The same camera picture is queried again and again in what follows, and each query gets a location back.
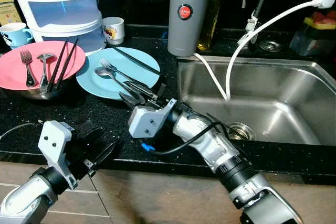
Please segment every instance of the blue connector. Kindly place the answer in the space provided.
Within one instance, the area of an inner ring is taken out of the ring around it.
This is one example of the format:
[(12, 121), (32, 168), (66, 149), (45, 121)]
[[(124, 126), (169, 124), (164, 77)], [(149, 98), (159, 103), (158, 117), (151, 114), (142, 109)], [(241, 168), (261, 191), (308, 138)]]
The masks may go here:
[(141, 146), (142, 146), (142, 148), (144, 148), (146, 151), (150, 151), (150, 150), (155, 150), (155, 148), (153, 147), (153, 146), (151, 146), (151, 145), (147, 145), (147, 144), (145, 144), (145, 143), (142, 143), (141, 144)]

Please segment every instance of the kitchen sink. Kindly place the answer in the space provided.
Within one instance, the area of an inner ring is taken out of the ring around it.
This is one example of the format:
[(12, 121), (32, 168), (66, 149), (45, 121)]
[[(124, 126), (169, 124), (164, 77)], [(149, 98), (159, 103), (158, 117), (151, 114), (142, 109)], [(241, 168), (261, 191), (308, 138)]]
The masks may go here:
[[(204, 56), (224, 87), (230, 58)], [(225, 101), (204, 65), (178, 58), (180, 100), (234, 128), (233, 138), (336, 145), (336, 81), (309, 61), (237, 58)]]

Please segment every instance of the black countertop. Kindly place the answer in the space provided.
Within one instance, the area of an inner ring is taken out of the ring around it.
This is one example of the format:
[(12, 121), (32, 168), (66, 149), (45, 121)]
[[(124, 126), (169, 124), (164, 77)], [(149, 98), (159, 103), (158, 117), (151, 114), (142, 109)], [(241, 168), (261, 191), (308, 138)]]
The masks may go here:
[[(161, 79), (167, 84), (164, 95), (167, 98), (177, 98), (177, 64), (176, 58), (166, 49), (166, 28), (153, 29), (151, 36), (148, 36), (148, 29), (151, 28), (128, 27), (132, 32), (132, 38), (128, 38), (120, 46), (136, 48), (151, 55), (164, 73)], [(224, 42), (217, 43), (213, 50), (206, 53), (218, 55), (220, 51), (222, 55), (230, 54), (232, 48), (227, 45)], [(288, 57), (286, 51), (277, 54), (276, 57), (284, 57), (284, 54)], [(264, 54), (265, 58), (274, 58), (273, 56)], [(325, 66), (332, 71), (330, 64), (326, 63)], [(127, 121), (131, 110), (123, 102), (102, 99), (89, 94), (77, 84), (75, 79), (71, 84), (71, 90), (61, 100), (56, 101), (29, 100), (11, 91), (0, 89), (0, 120), (2, 120), (0, 132), (3, 133), (25, 122), (37, 122), (37, 120), (65, 121), (78, 132), (84, 132), (94, 126), (102, 126), (106, 129), (100, 140), (102, 143), (108, 144), (118, 138), (124, 140), (118, 155), (109, 157), (102, 168), (213, 176), (200, 155), (190, 147), (162, 157), (147, 153), (141, 148), (140, 142), (132, 139), (128, 133)], [(40, 131), (41, 126), (26, 126), (1, 139), (0, 161), (46, 164), (37, 147)], [(154, 139), (147, 142), (157, 148), (167, 149), (180, 144), (181, 140), (170, 131), (163, 129)], [(244, 150), (254, 168), (260, 172), (289, 174), (290, 176), (287, 177), (294, 182), (336, 184), (335, 146), (238, 140), (234, 141), (234, 144)]]

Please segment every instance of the mug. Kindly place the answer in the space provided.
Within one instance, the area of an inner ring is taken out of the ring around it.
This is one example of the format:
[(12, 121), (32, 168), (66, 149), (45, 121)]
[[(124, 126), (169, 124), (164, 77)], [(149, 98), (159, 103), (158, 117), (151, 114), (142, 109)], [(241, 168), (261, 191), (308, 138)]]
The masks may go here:
[(33, 35), (25, 23), (14, 22), (0, 27), (0, 34), (12, 49), (33, 42)]
[(107, 39), (108, 44), (121, 44), (125, 37), (124, 20), (119, 17), (104, 18), (103, 33)]

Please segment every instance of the stacked plastic containers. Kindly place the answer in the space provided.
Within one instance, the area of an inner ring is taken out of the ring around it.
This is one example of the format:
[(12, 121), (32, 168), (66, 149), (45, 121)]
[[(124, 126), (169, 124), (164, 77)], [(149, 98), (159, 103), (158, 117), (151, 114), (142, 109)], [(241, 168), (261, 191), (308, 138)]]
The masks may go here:
[(103, 49), (102, 18), (97, 0), (18, 0), (36, 42), (68, 39), (86, 55)]

